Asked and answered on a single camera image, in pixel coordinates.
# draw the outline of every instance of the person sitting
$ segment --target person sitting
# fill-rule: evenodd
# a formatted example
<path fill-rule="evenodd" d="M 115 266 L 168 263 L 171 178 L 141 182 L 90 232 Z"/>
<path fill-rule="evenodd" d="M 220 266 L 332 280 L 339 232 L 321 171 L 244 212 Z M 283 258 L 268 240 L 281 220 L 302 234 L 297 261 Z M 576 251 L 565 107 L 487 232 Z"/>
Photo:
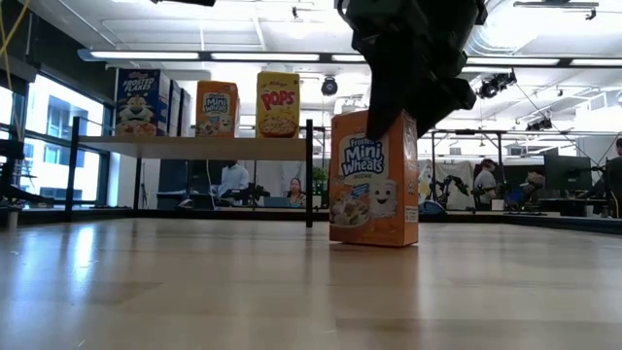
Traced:
<path fill-rule="evenodd" d="M 221 177 L 221 184 L 218 185 L 216 196 L 218 198 L 230 200 L 232 190 L 246 190 L 249 188 L 249 171 L 236 160 L 225 160 L 225 167 Z"/>
<path fill-rule="evenodd" d="M 491 159 L 484 159 L 481 162 L 482 171 L 479 172 L 473 183 L 475 191 L 483 190 L 476 202 L 476 208 L 480 211 L 490 211 L 493 209 L 493 199 L 497 197 L 497 180 L 493 173 L 497 169 L 497 164 Z"/>
<path fill-rule="evenodd" d="M 305 208 L 307 205 L 307 196 L 302 192 L 301 188 L 300 179 L 293 178 L 290 181 L 290 190 L 287 193 L 287 198 L 290 200 L 292 208 Z"/>

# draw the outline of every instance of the corn pops box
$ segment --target corn pops box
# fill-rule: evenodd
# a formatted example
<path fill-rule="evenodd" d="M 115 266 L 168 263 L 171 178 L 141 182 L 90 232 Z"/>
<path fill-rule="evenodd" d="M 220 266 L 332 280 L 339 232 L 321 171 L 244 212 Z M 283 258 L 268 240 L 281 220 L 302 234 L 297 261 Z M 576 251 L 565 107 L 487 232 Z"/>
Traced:
<path fill-rule="evenodd" d="M 300 77 L 260 72 L 257 77 L 258 138 L 297 138 L 300 123 Z"/>

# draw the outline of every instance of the computer monitor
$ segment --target computer monitor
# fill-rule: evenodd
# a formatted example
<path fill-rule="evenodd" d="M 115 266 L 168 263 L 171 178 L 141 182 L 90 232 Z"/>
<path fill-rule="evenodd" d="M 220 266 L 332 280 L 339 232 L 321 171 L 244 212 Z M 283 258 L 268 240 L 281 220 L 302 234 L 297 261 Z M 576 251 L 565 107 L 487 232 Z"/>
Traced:
<path fill-rule="evenodd" d="M 592 189 L 591 166 L 587 157 L 544 156 L 546 188 L 589 191 Z"/>

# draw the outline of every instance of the fluorescent light fixture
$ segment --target fluorescent light fixture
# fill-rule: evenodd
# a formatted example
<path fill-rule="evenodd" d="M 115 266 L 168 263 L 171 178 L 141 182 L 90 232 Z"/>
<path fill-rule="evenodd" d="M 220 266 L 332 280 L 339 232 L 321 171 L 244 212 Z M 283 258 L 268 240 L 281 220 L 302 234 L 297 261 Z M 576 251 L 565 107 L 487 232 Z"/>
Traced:
<path fill-rule="evenodd" d="M 198 60 L 198 52 L 91 52 L 100 59 Z"/>
<path fill-rule="evenodd" d="M 245 53 L 245 52 L 215 52 L 212 53 L 214 60 L 248 60 L 248 61 L 305 61 L 315 62 L 320 56 L 314 53 Z"/>
<path fill-rule="evenodd" d="M 553 66 L 560 62 L 559 58 L 527 58 L 527 57 L 469 57 L 466 64 L 507 65 L 507 66 Z"/>
<path fill-rule="evenodd" d="M 584 66 L 595 66 L 595 67 L 622 66 L 622 59 L 581 58 L 581 59 L 573 59 L 570 65 L 584 65 Z"/>
<path fill-rule="evenodd" d="M 462 73 L 511 73 L 511 68 L 497 67 L 465 67 Z"/>
<path fill-rule="evenodd" d="M 334 54 L 332 60 L 335 62 L 365 62 L 361 54 Z"/>

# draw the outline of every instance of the white shelf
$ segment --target white shelf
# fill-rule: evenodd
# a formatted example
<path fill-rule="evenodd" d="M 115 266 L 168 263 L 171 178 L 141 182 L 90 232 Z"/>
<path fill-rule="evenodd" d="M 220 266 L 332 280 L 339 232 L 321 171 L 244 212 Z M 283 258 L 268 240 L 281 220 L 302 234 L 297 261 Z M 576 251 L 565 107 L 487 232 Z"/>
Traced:
<path fill-rule="evenodd" d="M 304 139 L 81 136 L 80 144 L 133 158 L 306 160 Z"/>

